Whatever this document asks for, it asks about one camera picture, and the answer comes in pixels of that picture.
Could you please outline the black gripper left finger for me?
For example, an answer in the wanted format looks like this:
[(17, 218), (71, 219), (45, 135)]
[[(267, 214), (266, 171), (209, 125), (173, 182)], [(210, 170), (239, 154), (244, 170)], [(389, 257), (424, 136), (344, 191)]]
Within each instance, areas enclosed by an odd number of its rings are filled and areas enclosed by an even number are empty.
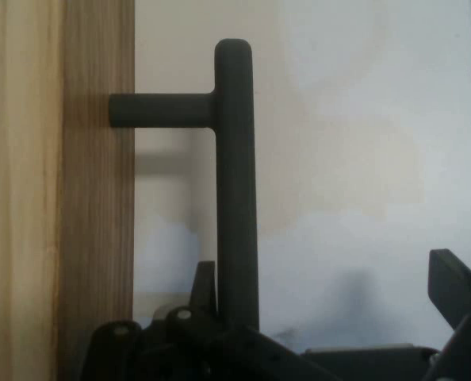
[(93, 333), (82, 380), (318, 380), (320, 370), (247, 327), (216, 315), (215, 264), (200, 262), (190, 301), (142, 328), (114, 321)]

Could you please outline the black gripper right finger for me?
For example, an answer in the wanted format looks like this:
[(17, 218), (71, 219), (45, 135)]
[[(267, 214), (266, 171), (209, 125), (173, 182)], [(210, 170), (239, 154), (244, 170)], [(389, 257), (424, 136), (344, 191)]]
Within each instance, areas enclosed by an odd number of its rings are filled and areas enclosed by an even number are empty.
[(471, 270), (450, 250), (430, 251), (428, 296), (453, 329), (429, 380), (471, 380)]

